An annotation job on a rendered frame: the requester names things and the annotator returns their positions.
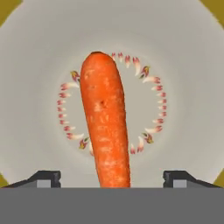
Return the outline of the orange carrot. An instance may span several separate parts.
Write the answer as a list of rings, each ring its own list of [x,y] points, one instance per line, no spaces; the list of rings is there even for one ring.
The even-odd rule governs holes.
[[[114,60],[91,52],[80,70],[80,93],[95,168],[104,188],[130,187],[130,158],[123,84]]]

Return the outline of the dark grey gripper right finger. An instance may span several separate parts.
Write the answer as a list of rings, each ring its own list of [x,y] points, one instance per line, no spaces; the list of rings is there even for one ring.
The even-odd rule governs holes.
[[[163,188],[218,188],[217,185],[196,179],[187,171],[164,171]]]

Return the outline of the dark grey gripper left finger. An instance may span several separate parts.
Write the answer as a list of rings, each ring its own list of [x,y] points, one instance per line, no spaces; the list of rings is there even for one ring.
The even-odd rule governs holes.
[[[61,188],[60,171],[37,171],[27,179],[9,184],[6,188],[33,187],[33,188]]]

